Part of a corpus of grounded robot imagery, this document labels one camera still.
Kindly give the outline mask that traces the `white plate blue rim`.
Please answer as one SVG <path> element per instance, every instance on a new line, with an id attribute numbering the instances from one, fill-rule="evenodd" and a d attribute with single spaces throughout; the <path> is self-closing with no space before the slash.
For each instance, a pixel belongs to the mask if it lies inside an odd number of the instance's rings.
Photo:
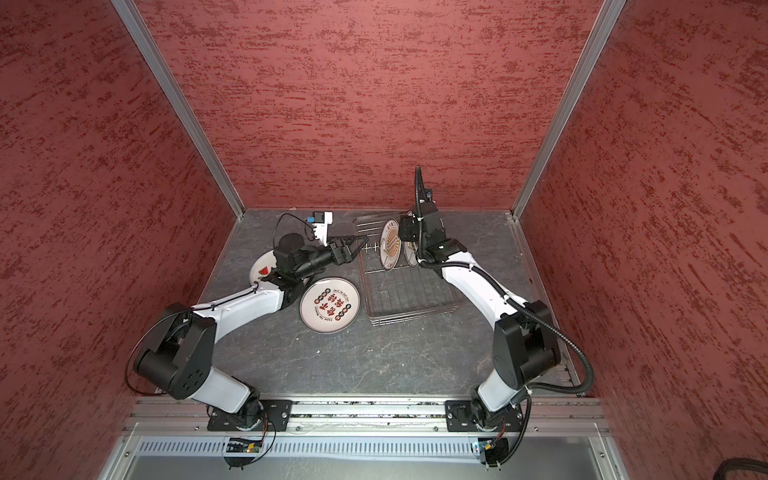
<path id="1" fill-rule="evenodd" d="M 380 263 L 384 270 L 392 270 L 398 263 L 402 241 L 399 237 L 399 222 L 389 219 L 382 227 L 379 242 Z"/>

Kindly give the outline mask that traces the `white plate red flowers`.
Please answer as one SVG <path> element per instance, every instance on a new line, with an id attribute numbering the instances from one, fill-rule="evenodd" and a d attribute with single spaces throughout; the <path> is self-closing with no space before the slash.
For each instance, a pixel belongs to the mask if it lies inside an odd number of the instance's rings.
<path id="1" fill-rule="evenodd" d="M 315 281 L 304 292 L 299 313 L 304 325 L 320 334 L 333 334 L 349 327 L 357 318 L 362 299 L 357 287 L 341 277 Z"/>

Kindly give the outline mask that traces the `plain white plate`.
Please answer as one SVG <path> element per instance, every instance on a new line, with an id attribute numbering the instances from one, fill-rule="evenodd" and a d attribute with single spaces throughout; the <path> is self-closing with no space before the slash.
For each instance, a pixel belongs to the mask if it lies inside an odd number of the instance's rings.
<path id="1" fill-rule="evenodd" d="M 277 260 L 273 250 L 261 255 L 252 265 L 249 272 L 249 283 L 256 285 L 267 277 L 277 267 Z"/>

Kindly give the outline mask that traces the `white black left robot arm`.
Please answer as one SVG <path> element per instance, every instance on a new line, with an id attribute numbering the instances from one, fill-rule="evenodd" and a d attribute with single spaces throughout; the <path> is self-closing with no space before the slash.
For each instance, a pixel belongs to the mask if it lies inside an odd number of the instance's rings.
<path id="1" fill-rule="evenodd" d="M 346 235 L 314 245 L 298 233 L 284 235 L 254 263 L 248 288 L 209 303 L 168 306 L 134 347 L 133 372 L 176 400 L 205 404 L 232 429 L 265 429 L 268 415 L 258 390 L 214 367 L 216 344 L 287 309 L 318 285 L 328 267 L 353 262 L 367 242 L 364 235 Z"/>

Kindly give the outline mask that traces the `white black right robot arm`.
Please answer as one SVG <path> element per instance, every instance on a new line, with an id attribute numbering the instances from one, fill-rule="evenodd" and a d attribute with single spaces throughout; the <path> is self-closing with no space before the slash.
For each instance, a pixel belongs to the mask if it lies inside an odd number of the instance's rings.
<path id="1" fill-rule="evenodd" d="M 493 370 L 474 389 L 470 411 L 479 427 L 495 427 L 561 361 L 550 311 L 543 302 L 528 302 L 504 287 L 461 242 L 448 237 L 435 204 L 419 204 L 399 224 L 399 238 L 415 245 L 418 265 L 457 288 L 493 329 Z"/>

